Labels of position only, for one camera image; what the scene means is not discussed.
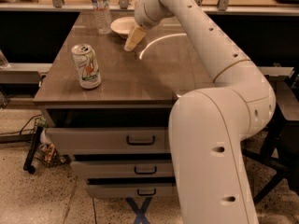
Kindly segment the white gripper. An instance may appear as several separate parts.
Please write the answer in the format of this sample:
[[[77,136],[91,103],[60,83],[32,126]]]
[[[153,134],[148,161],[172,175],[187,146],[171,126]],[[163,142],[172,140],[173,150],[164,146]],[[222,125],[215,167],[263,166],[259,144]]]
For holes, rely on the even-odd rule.
[[[160,0],[140,0],[135,6],[135,22],[141,27],[133,27],[130,30],[124,45],[124,50],[134,50],[146,35],[144,29],[152,29],[157,26],[161,20],[169,17],[173,17],[173,14]]]

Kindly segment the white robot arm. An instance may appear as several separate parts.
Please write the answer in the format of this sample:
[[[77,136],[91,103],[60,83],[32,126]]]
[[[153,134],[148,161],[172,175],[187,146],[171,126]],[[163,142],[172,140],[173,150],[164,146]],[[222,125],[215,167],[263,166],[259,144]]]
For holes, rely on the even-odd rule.
[[[183,223],[259,224],[240,144],[273,117],[274,91],[196,0],[140,0],[135,8],[145,29],[168,16],[178,19],[213,83],[178,98],[169,117]]]

